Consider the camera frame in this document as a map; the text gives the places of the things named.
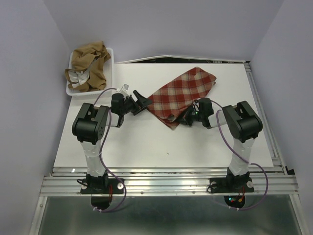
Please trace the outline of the red plaid skirt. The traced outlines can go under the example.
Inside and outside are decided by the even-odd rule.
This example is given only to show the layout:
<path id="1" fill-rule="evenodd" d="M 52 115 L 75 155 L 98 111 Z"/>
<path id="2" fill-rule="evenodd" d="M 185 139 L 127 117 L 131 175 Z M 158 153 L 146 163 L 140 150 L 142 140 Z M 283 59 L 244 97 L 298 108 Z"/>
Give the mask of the red plaid skirt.
<path id="1" fill-rule="evenodd" d="M 216 76 L 194 67 L 167 83 L 148 97 L 152 104 L 147 109 L 171 130 L 178 127 L 176 119 L 192 105 L 205 98 L 216 83 Z"/>

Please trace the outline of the aluminium frame rails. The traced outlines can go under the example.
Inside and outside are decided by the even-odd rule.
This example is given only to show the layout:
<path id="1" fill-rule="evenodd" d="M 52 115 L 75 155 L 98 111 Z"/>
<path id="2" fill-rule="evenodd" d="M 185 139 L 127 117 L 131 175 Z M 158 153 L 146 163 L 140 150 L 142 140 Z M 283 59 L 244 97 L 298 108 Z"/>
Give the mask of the aluminium frame rails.
<path id="1" fill-rule="evenodd" d="M 72 97 L 52 173 L 43 179 L 33 235 L 306 235 L 298 183 L 287 173 L 270 132 L 248 63 L 200 64 L 217 77 L 209 97 L 221 106 L 245 100 L 259 115 L 250 175 L 254 192 L 246 205 L 228 208 L 223 194 L 207 191 L 210 178 L 223 178 L 231 152 L 217 128 L 200 124 L 170 130 L 147 111 L 126 115 L 112 128 L 103 148 L 108 168 L 125 180 L 126 196 L 113 196 L 109 212 L 92 209 L 77 179 L 87 170 L 83 150 L 71 127 L 85 102 Z"/>

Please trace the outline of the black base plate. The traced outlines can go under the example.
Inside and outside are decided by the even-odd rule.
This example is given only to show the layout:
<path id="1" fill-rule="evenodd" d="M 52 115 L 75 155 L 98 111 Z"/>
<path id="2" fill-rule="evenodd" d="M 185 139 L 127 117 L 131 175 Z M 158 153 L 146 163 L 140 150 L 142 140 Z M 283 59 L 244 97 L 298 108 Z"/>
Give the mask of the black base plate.
<path id="1" fill-rule="evenodd" d="M 80 185 L 81 194 L 112 194 L 122 195 L 124 194 L 124 186 L 116 178 L 109 178 L 105 185 L 87 186 L 87 180 L 80 180 L 83 185 Z"/>
<path id="2" fill-rule="evenodd" d="M 254 186 L 249 178 L 248 180 L 235 180 L 229 181 L 226 178 L 210 178 L 209 179 L 209 192 L 210 193 L 239 193 L 239 191 L 245 193 L 254 192 Z"/>

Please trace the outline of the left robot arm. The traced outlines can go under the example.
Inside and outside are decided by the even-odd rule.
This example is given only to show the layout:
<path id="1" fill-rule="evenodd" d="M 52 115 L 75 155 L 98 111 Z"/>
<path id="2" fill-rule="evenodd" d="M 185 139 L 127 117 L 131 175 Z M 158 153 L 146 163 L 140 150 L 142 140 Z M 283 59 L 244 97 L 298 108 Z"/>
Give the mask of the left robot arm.
<path id="1" fill-rule="evenodd" d="M 152 100 L 138 91 L 134 90 L 133 94 L 135 97 L 123 91 L 114 93 L 110 107 L 82 104 L 72 125 L 72 133 L 81 144 L 87 162 L 86 177 L 77 180 L 81 194 L 109 194 L 114 189 L 118 194 L 124 193 L 124 180 L 113 176 L 105 166 L 102 150 L 111 127 L 121 127 L 126 114 L 135 116 L 152 104 Z"/>

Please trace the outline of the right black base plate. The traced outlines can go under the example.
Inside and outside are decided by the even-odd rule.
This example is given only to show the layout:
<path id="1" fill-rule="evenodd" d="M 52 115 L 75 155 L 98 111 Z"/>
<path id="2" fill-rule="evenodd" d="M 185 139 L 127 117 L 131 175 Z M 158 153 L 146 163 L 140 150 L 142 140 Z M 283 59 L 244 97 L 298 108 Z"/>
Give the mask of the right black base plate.
<path id="1" fill-rule="evenodd" d="M 226 178 L 210 178 L 209 179 L 209 192 L 210 193 L 239 193 L 239 191 L 245 193 L 254 192 L 254 186 L 249 178 L 248 180 L 235 180 L 229 181 Z"/>

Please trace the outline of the white plastic basket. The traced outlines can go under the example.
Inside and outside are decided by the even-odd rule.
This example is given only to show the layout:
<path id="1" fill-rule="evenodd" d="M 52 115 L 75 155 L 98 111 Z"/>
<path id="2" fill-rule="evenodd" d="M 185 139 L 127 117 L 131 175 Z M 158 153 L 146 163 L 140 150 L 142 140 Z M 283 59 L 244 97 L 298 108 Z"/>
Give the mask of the white plastic basket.
<path id="1" fill-rule="evenodd" d="M 105 89 L 112 87 L 113 79 L 114 79 L 114 52 L 113 52 L 113 49 L 110 47 L 107 48 L 107 51 L 110 54 L 111 58 L 103 64 L 103 75 L 106 79 Z M 76 97 L 94 96 L 96 97 L 103 91 L 103 90 L 100 90 L 100 91 L 91 91 L 91 92 L 79 92 L 77 90 L 70 89 L 68 85 L 69 85 L 69 82 L 67 81 L 66 94 L 68 96 L 76 96 Z"/>

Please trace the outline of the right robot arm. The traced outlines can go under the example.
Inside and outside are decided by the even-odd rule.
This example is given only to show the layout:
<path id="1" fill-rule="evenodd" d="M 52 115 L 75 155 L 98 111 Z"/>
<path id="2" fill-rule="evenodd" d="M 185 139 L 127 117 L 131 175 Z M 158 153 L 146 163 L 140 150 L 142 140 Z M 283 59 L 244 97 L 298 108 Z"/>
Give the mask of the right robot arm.
<path id="1" fill-rule="evenodd" d="M 226 176 L 209 179 L 209 193 L 254 192 L 248 166 L 251 164 L 252 146 L 263 129 L 263 123 L 247 101 L 223 107 L 209 98 L 201 98 L 186 108 L 176 122 L 186 126 L 200 122 L 207 129 L 217 127 L 232 152 Z"/>

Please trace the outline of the tan brown skirt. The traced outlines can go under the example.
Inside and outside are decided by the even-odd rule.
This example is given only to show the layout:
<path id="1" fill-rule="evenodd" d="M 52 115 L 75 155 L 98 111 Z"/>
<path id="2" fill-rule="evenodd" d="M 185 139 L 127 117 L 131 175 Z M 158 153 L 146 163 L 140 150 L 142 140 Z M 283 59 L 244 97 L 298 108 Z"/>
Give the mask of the tan brown skirt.
<path id="1" fill-rule="evenodd" d="M 78 93 L 104 90 L 107 87 L 104 64 L 111 58 L 102 41 L 76 48 L 70 60 L 71 68 L 65 70 L 67 87 Z"/>

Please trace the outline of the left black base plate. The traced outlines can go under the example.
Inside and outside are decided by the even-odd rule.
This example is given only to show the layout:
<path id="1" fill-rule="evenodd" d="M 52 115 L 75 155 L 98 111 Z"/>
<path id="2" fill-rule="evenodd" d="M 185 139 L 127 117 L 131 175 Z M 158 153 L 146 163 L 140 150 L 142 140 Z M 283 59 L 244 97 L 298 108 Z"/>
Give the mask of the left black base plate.
<path id="1" fill-rule="evenodd" d="M 80 180 L 83 185 L 80 185 L 81 194 L 112 194 L 122 195 L 124 194 L 124 186 L 116 178 L 109 178 L 105 185 L 87 186 L 87 180 Z"/>

